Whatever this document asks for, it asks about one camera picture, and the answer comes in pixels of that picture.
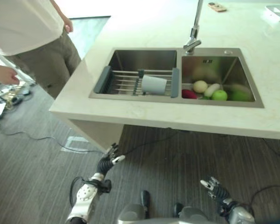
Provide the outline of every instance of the faucet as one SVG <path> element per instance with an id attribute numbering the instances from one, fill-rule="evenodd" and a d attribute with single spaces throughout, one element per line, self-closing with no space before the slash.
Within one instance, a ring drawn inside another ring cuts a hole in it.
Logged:
<path id="1" fill-rule="evenodd" d="M 190 39 L 183 46 L 183 49 L 186 50 L 186 54 L 193 54 L 194 53 L 194 48 L 196 46 L 198 46 L 199 44 L 201 44 L 201 41 L 197 40 L 197 34 L 198 34 L 198 31 L 199 31 L 198 22 L 199 22 L 199 18 L 200 18 L 201 9 L 202 9 L 202 4 L 203 4 L 203 0 L 198 0 L 195 22 L 194 22 L 194 26 L 191 30 Z"/>

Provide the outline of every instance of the countertop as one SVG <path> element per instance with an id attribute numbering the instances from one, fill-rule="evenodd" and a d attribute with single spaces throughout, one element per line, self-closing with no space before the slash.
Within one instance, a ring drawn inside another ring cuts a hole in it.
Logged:
<path id="1" fill-rule="evenodd" d="M 265 108 L 187 105 L 89 98 L 112 49 L 181 48 L 189 38 L 196 4 L 137 3 L 114 13 L 50 111 L 64 119 L 171 127 L 280 139 L 280 22 L 267 3 L 224 3 L 217 13 L 205 2 L 198 39 L 203 48 L 240 48 Z"/>

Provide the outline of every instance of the cup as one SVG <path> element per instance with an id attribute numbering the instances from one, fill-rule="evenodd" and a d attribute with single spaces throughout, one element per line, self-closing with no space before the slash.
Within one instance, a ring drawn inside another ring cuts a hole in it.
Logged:
<path id="1" fill-rule="evenodd" d="M 164 95 L 167 79 L 144 75 L 142 78 L 142 92 Z"/>

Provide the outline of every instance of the drying rack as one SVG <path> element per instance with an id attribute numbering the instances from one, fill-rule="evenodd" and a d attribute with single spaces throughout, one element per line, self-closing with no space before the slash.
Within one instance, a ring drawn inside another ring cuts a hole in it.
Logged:
<path id="1" fill-rule="evenodd" d="M 167 80 L 164 96 L 176 98 L 178 96 L 179 87 L 179 70 L 145 70 L 138 71 L 121 71 L 112 70 L 111 66 L 106 66 L 94 87 L 97 94 L 124 94 L 131 96 L 152 95 L 143 92 L 142 78 L 144 75 L 152 77 L 160 77 Z"/>

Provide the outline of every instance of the pants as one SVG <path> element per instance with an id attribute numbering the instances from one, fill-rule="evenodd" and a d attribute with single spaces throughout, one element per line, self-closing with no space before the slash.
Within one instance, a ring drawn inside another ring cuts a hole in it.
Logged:
<path id="1" fill-rule="evenodd" d="M 81 62 L 77 49 L 65 31 L 58 39 L 39 48 L 5 57 L 31 76 L 53 98 L 58 96 Z"/>

